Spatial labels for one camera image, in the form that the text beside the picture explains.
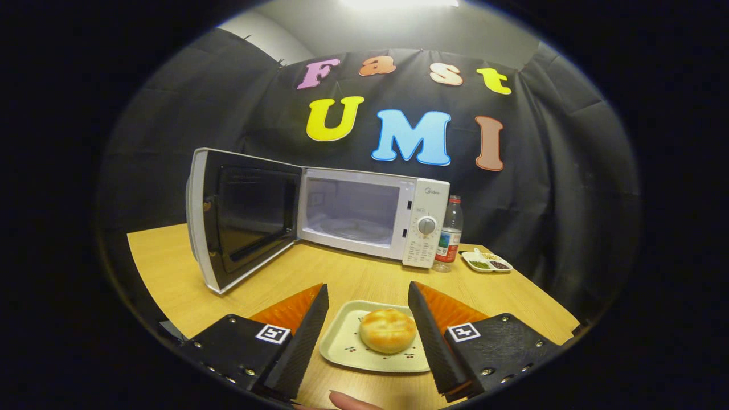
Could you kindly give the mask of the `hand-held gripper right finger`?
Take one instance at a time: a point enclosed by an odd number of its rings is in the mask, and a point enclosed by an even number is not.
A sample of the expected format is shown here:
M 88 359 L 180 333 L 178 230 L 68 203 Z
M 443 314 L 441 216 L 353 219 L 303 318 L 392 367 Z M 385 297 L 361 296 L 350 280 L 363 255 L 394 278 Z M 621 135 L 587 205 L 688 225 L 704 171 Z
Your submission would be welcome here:
M 449 403 L 495 394 L 562 352 L 514 314 L 482 314 L 420 282 L 409 284 L 408 306 L 437 391 Z

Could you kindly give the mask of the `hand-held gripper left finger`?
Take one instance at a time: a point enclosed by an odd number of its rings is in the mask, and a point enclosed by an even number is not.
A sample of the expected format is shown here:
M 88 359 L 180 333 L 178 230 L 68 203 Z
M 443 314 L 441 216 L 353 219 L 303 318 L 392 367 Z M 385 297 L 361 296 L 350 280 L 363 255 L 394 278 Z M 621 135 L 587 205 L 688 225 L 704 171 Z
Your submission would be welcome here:
M 294 400 L 330 306 L 317 284 L 251 317 L 224 315 L 180 345 L 201 370 L 240 392 Z

